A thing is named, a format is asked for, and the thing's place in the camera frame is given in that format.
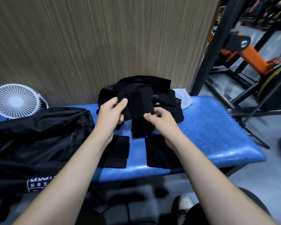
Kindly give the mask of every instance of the left arm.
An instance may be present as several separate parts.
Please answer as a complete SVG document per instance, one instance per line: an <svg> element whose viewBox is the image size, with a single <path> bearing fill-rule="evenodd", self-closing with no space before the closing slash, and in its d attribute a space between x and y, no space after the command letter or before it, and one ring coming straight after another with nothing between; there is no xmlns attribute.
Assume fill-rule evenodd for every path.
<svg viewBox="0 0 281 225"><path fill-rule="evenodd" d="M124 120L127 99L116 103L115 97L101 106L93 132L13 225L75 224L101 155Z"/></svg>

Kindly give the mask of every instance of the yellow stripe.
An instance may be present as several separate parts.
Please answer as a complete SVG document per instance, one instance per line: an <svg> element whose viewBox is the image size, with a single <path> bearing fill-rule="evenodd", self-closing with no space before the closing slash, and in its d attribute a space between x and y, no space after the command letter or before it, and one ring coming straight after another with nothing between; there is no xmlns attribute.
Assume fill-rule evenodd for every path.
<svg viewBox="0 0 281 225"><path fill-rule="evenodd" d="M278 68L276 71L274 71L274 73L272 75L269 76L268 79L266 79L266 81L263 83L263 85L261 86L261 88L259 89L257 96L256 96L256 101L259 102L259 98L260 95L262 93L262 91L264 90L264 88L266 87L266 85L274 78L274 76L278 75L281 72L281 67Z"/></svg>

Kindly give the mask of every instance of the white fan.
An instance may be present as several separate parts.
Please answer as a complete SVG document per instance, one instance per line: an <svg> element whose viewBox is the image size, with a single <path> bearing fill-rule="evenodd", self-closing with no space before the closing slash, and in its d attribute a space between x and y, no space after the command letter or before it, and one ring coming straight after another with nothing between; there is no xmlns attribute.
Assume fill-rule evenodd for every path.
<svg viewBox="0 0 281 225"><path fill-rule="evenodd" d="M40 93L20 84L0 86L0 115L14 119L34 115L46 100Z"/></svg>

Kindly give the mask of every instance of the right arm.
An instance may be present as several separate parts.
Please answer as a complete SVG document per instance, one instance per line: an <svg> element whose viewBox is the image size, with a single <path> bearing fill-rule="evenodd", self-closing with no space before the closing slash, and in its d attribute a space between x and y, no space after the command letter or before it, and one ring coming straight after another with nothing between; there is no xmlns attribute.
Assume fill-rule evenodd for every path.
<svg viewBox="0 0 281 225"><path fill-rule="evenodd" d="M210 224L277 225L181 132L170 112L154 110L154 115L144 114L144 118L175 151Z"/></svg>

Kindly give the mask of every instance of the wood grain wall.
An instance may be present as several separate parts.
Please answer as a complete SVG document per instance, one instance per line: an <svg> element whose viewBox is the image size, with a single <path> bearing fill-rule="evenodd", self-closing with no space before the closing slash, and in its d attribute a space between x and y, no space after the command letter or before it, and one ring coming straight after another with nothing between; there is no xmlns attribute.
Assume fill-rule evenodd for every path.
<svg viewBox="0 0 281 225"><path fill-rule="evenodd" d="M190 88L219 0L0 0L0 85L95 103L132 75Z"/></svg>

